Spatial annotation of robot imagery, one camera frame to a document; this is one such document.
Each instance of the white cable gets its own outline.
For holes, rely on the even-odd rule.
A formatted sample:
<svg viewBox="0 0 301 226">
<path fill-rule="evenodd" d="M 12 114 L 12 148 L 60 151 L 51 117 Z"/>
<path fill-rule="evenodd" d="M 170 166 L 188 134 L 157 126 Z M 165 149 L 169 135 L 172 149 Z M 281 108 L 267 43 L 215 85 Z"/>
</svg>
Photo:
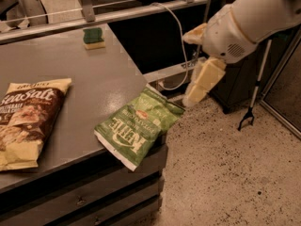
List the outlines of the white cable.
<svg viewBox="0 0 301 226">
<path fill-rule="evenodd" d="M 177 18 L 177 16 L 173 13 L 172 10 L 170 10 L 167 6 L 163 5 L 163 4 L 160 4 L 160 3 L 152 3 L 152 5 L 154 6 L 159 6 L 159 7 L 162 7 L 162 8 L 165 8 L 167 11 L 170 12 L 170 14 L 175 18 L 175 20 L 177 21 L 178 23 L 178 26 L 179 26 L 179 29 L 180 29 L 180 35 L 181 35 L 181 43 L 182 43 L 182 52 L 183 52 L 183 55 L 184 55 L 184 58 L 185 58 L 185 65 L 186 65 L 186 73 L 185 73 L 185 77 L 184 79 L 182 80 L 182 82 L 174 87 L 174 88 L 166 88 L 163 84 L 160 84 L 160 87 L 162 87 L 163 89 L 165 90 L 174 90 L 174 89 L 177 89 L 179 87 L 181 87 L 183 85 L 183 83 L 185 82 L 185 80 L 187 79 L 187 76 L 188 76 L 188 62 L 187 62 L 187 56 L 186 56 L 186 52 L 185 52 L 185 47 L 184 47 L 184 42 L 182 40 L 182 26 L 181 26 L 181 23 L 179 21 L 179 19 Z"/>
</svg>

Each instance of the green bag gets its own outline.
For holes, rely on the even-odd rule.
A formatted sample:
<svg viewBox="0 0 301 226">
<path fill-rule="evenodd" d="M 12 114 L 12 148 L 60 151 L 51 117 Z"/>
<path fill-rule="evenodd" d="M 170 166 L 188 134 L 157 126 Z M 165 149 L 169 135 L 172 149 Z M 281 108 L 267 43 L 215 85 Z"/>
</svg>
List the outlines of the green bag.
<svg viewBox="0 0 301 226">
<path fill-rule="evenodd" d="M 155 140 L 178 120 L 184 109 L 147 85 L 140 95 L 95 126 L 103 146 L 134 171 Z"/>
</svg>

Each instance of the concrete floor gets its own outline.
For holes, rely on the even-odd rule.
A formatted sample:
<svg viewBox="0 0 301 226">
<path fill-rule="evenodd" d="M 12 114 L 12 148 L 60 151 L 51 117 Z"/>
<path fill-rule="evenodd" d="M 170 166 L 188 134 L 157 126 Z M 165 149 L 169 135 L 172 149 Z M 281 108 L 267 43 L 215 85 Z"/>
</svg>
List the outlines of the concrete floor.
<svg viewBox="0 0 301 226">
<path fill-rule="evenodd" d="M 42 1 L 48 12 L 78 8 Z M 247 106 L 225 115 L 207 97 L 186 110 L 167 136 L 163 205 L 132 226 L 301 225 L 301 142 L 260 105 L 239 132 Z"/>
</svg>

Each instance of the chip bag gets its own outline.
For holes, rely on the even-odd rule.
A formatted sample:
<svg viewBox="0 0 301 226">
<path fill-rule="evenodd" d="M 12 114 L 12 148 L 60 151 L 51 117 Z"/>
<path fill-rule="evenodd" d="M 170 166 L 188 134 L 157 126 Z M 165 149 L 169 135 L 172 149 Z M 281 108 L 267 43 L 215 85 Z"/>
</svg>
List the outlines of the chip bag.
<svg viewBox="0 0 301 226">
<path fill-rule="evenodd" d="M 103 146 L 134 171 L 155 140 L 178 120 L 184 109 L 147 85 L 140 95 L 95 126 Z"/>
<path fill-rule="evenodd" d="M 38 166 L 71 80 L 14 84 L 0 103 L 0 170 Z"/>
</svg>

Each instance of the green sponge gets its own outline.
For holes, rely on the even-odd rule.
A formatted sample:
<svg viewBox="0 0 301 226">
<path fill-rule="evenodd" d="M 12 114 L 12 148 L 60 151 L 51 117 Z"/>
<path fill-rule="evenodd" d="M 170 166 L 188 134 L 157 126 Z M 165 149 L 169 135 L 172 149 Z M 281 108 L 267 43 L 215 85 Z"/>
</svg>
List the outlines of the green sponge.
<svg viewBox="0 0 301 226">
<path fill-rule="evenodd" d="M 103 31 L 99 27 L 84 29 L 84 46 L 86 49 L 104 48 Z"/>
</svg>

